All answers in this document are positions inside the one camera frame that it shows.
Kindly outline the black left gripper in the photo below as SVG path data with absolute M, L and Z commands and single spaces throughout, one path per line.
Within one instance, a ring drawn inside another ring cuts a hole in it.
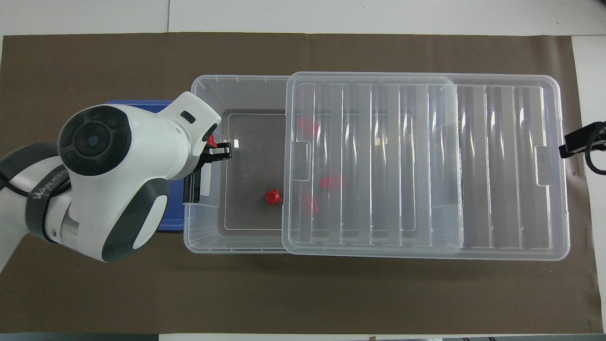
M 231 157 L 232 144 L 230 142 L 218 143 L 216 145 L 207 144 L 191 174 L 200 173 L 205 164 L 229 160 Z

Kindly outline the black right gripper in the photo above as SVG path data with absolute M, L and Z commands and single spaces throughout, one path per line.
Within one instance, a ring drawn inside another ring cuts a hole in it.
M 595 122 L 580 129 L 573 130 L 563 136 L 563 144 L 559 146 L 559 155 L 562 159 L 583 153 L 591 134 L 591 148 L 606 148 L 606 123 Z

